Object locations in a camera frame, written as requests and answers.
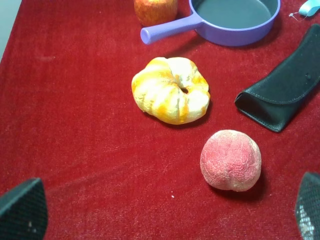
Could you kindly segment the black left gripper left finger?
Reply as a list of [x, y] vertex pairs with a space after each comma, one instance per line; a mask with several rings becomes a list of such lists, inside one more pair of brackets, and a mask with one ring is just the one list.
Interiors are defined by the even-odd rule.
[[0, 196], [0, 238], [43, 240], [48, 209], [42, 180], [34, 177]]

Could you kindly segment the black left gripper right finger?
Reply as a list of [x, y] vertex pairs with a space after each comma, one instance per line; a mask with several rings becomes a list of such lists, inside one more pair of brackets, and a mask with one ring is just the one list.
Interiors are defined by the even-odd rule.
[[295, 219], [302, 239], [320, 238], [320, 175], [306, 172], [295, 204]]

